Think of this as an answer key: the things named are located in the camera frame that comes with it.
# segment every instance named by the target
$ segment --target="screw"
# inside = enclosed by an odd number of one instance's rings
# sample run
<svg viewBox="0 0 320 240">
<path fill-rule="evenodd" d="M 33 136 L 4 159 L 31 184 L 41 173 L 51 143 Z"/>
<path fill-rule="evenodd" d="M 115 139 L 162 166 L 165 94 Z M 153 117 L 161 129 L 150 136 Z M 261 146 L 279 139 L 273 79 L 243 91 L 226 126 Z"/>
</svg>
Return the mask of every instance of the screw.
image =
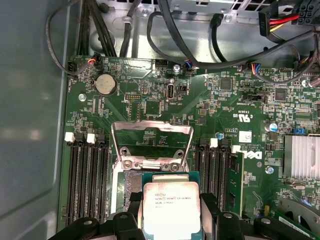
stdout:
<svg viewBox="0 0 320 240">
<path fill-rule="evenodd" d="M 177 163 L 172 163 L 170 166 L 171 172 L 177 172 L 179 170 L 179 165 Z"/>
<path fill-rule="evenodd" d="M 265 168 L 265 173 L 266 174 L 273 174 L 275 172 L 274 168 L 272 166 L 267 166 Z"/>
<path fill-rule="evenodd" d="M 124 167 L 124 169 L 130 169 L 130 168 L 132 168 L 132 162 L 131 161 L 124 161 L 124 163 L 123 163 L 123 167 Z"/>
<path fill-rule="evenodd" d="M 84 102 L 87 99 L 87 96 L 83 93 L 80 93 L 78 99 L 80 102 Z"/>
<path fill-rule="evenodd" d="M 227 23 L 230 23 L 231 20 L 232 20 L 232 16 L 231 16 L 230 14 L 225 15 L 224 20 L 225 20 Z"/>
<path fill-rule="evenodd" d="M 225 214 L 223 214 L 223 216 L 227 219 L 232 219 L 232 214 L 230 214 L 230 213 L 225 213 Z"/>
<path fill-rule="evenodd" d="M 262 218 L 261 222 L 264 223 L 264 224 L 270 224 L 271 223 L 271 221 L 269 219 L 267 219 L 267 218 Z"/>
<path fill-rule="evenodd" d="M 173 65 L 173 71 L 175 73 L 180 73 L 180 70 L 181 70 L 181 66 L 176 64 L 176 65 Z"/>
<path fill-rule="evenodd" d="M 142 9 L 142 15 L 144 16 L 144 17 L 146 17 L 146 16 L 148 16 L 148 9 Z"/>
</svg>

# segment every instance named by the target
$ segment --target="capacitor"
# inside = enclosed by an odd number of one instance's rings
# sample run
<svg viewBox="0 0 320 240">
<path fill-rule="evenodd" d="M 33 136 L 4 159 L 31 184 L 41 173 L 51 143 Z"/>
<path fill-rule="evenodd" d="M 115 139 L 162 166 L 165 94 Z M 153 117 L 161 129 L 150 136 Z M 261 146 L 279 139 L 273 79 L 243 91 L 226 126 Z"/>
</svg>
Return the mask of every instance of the capacitor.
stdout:
<svg viewBox="0 0 320 240">
<path fill-rule="evenodd" d="M 276 132 L 278 130 L 278 125 L 276 123 L 267 123 L 264 129 L 267 132 Z"/>
<path fill-rule="evenodd" d="M 215 138 L 218 139 L 218 140 L 221 140 L 221 139 L 225 138 L 225 135 L 222 132 L 218 131 L 218 132 L 215 133 Z"/>
</svg>

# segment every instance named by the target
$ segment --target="heatsink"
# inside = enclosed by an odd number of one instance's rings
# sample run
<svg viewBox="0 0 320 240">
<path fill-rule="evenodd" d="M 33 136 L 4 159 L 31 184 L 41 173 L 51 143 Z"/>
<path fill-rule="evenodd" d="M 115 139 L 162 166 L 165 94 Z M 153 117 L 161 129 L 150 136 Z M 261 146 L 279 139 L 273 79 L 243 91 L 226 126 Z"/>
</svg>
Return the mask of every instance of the heatsink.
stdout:
<svg viewBox="0 0 320 240">
<path fill-rule="evenodd" d="M 284 175 L 294 179 L 320 179 L 320 137 L 285 136 Z"/>
</svg>

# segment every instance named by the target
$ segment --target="wire bundle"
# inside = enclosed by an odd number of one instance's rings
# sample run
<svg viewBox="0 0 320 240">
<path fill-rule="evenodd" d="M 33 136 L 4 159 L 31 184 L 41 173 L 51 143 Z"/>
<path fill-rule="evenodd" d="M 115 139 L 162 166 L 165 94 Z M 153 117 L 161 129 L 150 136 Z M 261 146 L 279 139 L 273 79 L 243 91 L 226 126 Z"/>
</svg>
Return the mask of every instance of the wire bundle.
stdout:
<svg viewBox="0 0 320 240">
<path fill-rule="evenodd" d="M 281 28 L 283 25 L 285 25 L 288 22 L 297 20 L 299 18 L 298 14 L 295 15 L 288 15 L 280 19 L 275 19 L 270 21 L 270 25 L 273 25 L 270 29 L 270 33 L 274 32 L 275 30 Z"/>
<path fill-rule="evenodd" d="M 260 63 L 252 63 L 251 68 L 252 68 L 252 74 L 256 75 L 259 71 L 261 64 Z"/>
</svg>

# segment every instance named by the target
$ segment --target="cable connector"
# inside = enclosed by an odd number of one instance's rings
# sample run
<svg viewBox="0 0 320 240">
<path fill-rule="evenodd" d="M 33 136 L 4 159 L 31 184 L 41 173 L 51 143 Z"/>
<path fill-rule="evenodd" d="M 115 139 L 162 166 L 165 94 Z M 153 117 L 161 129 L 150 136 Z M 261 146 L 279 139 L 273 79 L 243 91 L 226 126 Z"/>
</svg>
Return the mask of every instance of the cable connector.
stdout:
<svg viewBox="0 0 320 240">
<path fill-rule="evenodd" d="M 221 25 L 222 20 L 224 19 L 224 15 L 221 13 L 214 14 L 210 21 L 210 28 L 219 27 Z"/>
</svg>

